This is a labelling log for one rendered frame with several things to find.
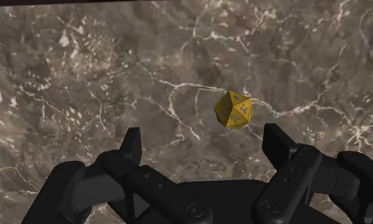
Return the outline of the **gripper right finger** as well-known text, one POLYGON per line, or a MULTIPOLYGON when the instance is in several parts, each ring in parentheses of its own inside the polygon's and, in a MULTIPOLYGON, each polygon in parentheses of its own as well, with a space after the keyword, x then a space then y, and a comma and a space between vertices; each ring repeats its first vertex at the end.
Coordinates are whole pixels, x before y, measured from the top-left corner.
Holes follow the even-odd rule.
POLYGON ((262 149, 276 169, 255 199, 258 224, 339 224, 310 210, 315 193, 327 194, 353 224, 373 224, 373 160, 357 151, 328 157, 294 142, 278 125, 264 126, 262 149))

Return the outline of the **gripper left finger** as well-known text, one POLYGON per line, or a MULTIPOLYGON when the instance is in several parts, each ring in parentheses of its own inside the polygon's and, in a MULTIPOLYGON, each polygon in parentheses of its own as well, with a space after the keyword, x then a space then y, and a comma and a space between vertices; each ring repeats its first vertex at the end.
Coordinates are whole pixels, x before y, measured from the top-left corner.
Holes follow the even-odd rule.
POLYGON ((85 224, 93 206, 107 203, 126 224, 213 224, 212 209, 148 165, 141 165, 138 127, 117 150, 86 166, 56 165, 21 224, 85 224))

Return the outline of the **yellow twenty-sided die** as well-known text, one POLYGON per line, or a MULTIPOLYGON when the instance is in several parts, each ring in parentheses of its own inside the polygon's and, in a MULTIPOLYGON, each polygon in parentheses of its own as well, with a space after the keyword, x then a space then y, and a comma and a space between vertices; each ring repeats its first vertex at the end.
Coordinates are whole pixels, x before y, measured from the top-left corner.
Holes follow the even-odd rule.
POLYGON ((252 116, 250 97, 229 90, 214 106, 216 118, 224 127, 240 129, 252 116))

